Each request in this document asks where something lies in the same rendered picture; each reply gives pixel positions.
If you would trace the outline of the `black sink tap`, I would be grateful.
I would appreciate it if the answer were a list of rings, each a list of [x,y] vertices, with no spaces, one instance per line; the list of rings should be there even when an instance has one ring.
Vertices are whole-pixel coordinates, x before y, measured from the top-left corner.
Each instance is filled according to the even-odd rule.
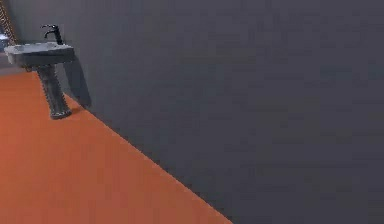
[[[57,25],[47,24],[47,25],[43,25],[43,28],[49,28],[49,31],[47,31],[44,34],[44,38],[45,39],[48,38],[49,34],[53,34],[55,36],[55,40],[56,40],[56,43],[58,45],[63,45],[64,44],[63,39],[61,37],[60,29],[59,29],[59,27]]]

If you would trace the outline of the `grey pedestal sink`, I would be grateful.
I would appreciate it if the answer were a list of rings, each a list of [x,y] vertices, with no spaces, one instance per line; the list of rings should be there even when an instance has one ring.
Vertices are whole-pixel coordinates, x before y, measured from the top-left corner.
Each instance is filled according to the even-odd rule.
[[[10,64],[35,70],[40,79],[49,110],[50,118],[62,119],[72,114],[56,75],[57,64],[72,62],[74,48],[56,42],[11,45],[4,48]]]

